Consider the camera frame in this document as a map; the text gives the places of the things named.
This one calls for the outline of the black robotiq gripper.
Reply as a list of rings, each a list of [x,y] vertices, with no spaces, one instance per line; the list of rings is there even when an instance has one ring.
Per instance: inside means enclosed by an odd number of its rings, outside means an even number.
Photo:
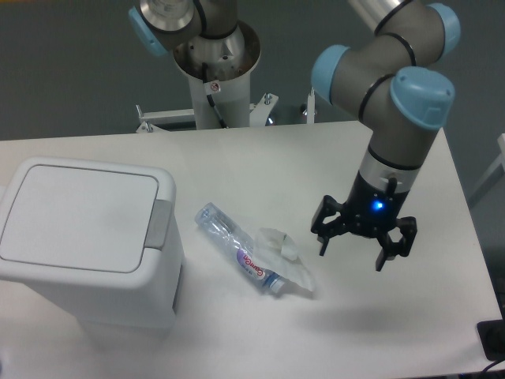
[[[417,235],[417,219],[413,216],[398,218],[409,194],[409,190],[399,192],[398,186],[395,176],[387,177],[383,187],[376,187],[358,172],[344,204],[324,195],[310,228],[321,243],[319,255],[326,253],[331,238],[351,233],[377,239],[381,246],[376,259],[377,272],[382,270],[386,261],[392,261],[397,256],[408,257]],[[389,235],[395,228],[401,234],[397,242]]]

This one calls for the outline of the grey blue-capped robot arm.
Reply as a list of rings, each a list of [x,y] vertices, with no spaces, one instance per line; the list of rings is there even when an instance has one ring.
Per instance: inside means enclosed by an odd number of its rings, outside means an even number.
[[[417,234],[412,217],[399,212],[455,98],[453,84],[430,70],[458,45],[458,16],[440,3],[354,1],[372,30],[360,50],[325,49],[311,72],[311,86],[372,131],[368,149],[343,203],[325,196],[311,230],[323,246],[351,233],[378,241],[376,269],[407,257]],[[234,1],[140,1],[129,11],[139,40],[155,56],[172,52],[196,82],[192,94],[202,129],[250,125],[249,99],[224,88],[250,73],[260,57],[255,32],[238,19]]]

